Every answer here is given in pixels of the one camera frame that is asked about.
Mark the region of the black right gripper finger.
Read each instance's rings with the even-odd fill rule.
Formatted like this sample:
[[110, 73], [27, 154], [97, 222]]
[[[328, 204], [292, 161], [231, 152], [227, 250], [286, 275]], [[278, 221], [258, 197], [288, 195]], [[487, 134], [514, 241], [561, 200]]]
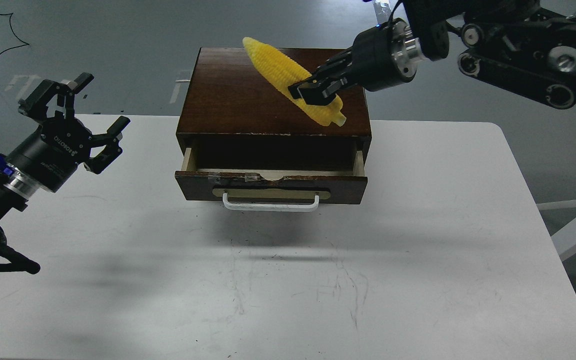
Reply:
[[332, 55], [323, 64], [318, 66], [310, 76], [313, 81], [324, 80], [354, 80], [352, 75], [353, 48], [349, 47]]
[[313, 75], [289, 85], [287, 89], [294, 100], [304, 100], [307, 105], [327, 106], [332, 104], [338, 92], [352, 86], [353, 77], [351, 75], [322, 77]]

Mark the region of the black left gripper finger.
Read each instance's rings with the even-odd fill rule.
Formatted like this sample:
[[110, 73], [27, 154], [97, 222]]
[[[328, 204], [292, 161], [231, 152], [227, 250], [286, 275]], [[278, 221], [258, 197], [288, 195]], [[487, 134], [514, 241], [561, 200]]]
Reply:
[[103, 134], [94, 134], [90, 136], [87, 144], [91, 149], [103, 149], [94, 157], [90, 157], [84, 162], [84, 168], [90, 173], [100, 174], [106, 170], [122, 153], [120, 141], [122, 131], [130, 123], [130, 119], [125, 116], [119, 116]]
[[[74, 120], [74, 98], [95, 77], [91, 73], [83, 72], [74, 80], [67, 83], [44, 79], [25, 99], [18, 101], [19, 114], [29, 117], [39, 125], [57, 120]], [[57, 97], [54, 116], [48, 116], [49, 102]]]

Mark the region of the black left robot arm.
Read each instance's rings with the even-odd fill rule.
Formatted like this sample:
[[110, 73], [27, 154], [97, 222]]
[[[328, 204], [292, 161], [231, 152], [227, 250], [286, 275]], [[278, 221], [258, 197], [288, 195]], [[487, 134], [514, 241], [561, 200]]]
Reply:
[[[19, 100], [19, 113], [38, 127], [10, 153], [0, 153], [0, 220], [10, 210], [22, 212], [39, 189], [57, 192], [78, 166], [100, 174], [123, 152], [120, 142], [128, 117], [118, 117], [100, 134], [76, 117], [75, 97], [93, 79], [87, 72], [67, 83], [45, 79]], [[0, 272], [39, 271], [41, 265], [9, 246], [0, 226]]]

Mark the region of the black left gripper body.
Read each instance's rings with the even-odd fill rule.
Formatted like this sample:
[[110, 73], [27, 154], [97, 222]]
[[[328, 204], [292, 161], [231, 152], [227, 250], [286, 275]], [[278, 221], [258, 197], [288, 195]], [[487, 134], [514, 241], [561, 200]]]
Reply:
[[92, 136], [78, 120], [47, 120], [7, 155], [7, 162], [55, 193], [89, 159]]

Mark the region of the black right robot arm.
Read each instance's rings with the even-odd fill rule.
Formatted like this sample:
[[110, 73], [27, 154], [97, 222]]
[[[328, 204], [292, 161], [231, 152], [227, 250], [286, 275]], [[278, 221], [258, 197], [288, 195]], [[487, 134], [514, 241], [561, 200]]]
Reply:
[[355, 85], [376, 92], [407, 84], [420, 61], [448, 57], [455, 34], [466, 47], [457, 59], [463, 75], [553, 109], [576, 104], [576, 12], [558, 14], [539, 0], [398, 0], [382, 7], [382, 23], [293, 80], [290, 96], [325, 106]]

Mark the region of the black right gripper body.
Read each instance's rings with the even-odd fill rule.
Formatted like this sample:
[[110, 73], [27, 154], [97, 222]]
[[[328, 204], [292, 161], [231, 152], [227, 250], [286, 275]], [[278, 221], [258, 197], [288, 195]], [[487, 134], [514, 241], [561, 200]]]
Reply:
[[409, 29], [403, 19], [396, 18], [357, 35], [351, 50], [350, 80], [370, 92], [411, 82], [417, 66], [406, 49]]

